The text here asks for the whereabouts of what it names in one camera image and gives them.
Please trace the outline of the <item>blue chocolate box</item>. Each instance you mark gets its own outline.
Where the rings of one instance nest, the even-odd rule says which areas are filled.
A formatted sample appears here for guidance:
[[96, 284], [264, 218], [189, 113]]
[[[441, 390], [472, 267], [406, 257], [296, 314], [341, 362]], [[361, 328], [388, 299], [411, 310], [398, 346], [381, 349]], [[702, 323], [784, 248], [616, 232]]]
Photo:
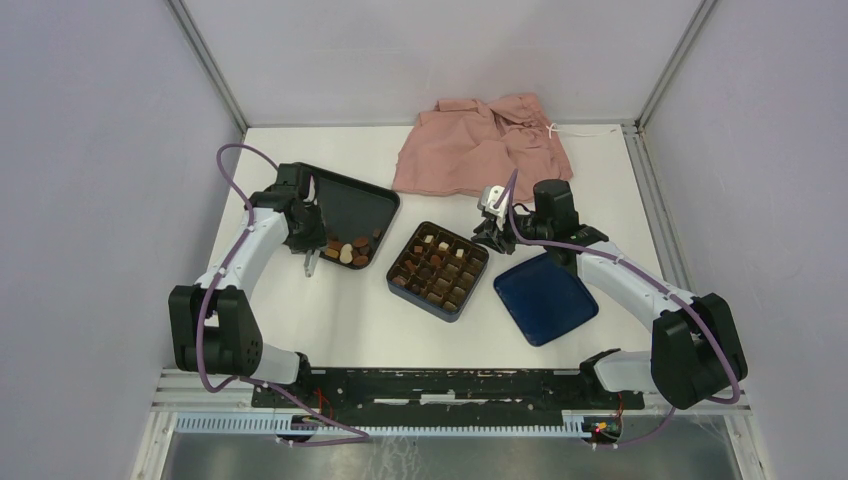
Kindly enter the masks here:
[[389, 268], [389, 291], [447, 323], [459, 320], [489, 261], [488, 251], [435, 223], [418, 225]]

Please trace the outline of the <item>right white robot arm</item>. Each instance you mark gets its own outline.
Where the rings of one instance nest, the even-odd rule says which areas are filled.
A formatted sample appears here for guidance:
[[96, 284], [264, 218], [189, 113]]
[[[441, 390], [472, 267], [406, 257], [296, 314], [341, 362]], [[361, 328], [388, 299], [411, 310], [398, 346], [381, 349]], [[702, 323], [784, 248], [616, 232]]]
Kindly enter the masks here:
[[606, 234], [580, 221], [564, 180], [536, 183], [533, 209], [517, 213], [516, 182], [511, 177], [482, 190], [483, 221], [473, 241], [502, 254], [518, 245], [544, 248], [557, 266], [601, 290], [651, 335], [647, 351], [611, 349], [581, 363], [577, 392], [585, 405], [602, 408], [622, 391], [658, 393], [678, 410], [740, 400], [748, 367], [726, 300], [697, 295], [643, 269]]

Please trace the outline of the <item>silver metal tongs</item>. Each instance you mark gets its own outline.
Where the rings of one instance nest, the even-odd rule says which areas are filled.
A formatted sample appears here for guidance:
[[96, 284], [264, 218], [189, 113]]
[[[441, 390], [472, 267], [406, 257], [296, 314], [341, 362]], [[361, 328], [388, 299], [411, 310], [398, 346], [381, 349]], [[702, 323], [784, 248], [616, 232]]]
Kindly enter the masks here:
[[306, 278], [311, 278], [317, 268], [317, 262], [320, 258], [320, 252], [313, 250], [305, 255], [304, 274]]

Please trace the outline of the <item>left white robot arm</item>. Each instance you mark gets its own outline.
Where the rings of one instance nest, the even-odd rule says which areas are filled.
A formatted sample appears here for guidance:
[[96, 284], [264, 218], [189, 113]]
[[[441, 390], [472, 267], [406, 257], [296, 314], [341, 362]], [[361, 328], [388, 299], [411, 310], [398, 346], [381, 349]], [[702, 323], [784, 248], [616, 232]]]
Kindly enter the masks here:
[[290, 407], [312, 399], [314, 381], [301, 372], [306, 356], [263, 339], [250, 298], [281, 247], [303, 257], [305, 276], [313, 275], [328, 243], [318, 185], [314, 169], [302, 163], [279, 166], [274, 183], [246, 198], [240, 232], [229, 250], [193, 284], [171, 291], [168, 310], [179, 369], [276, 383], [276, 394]]

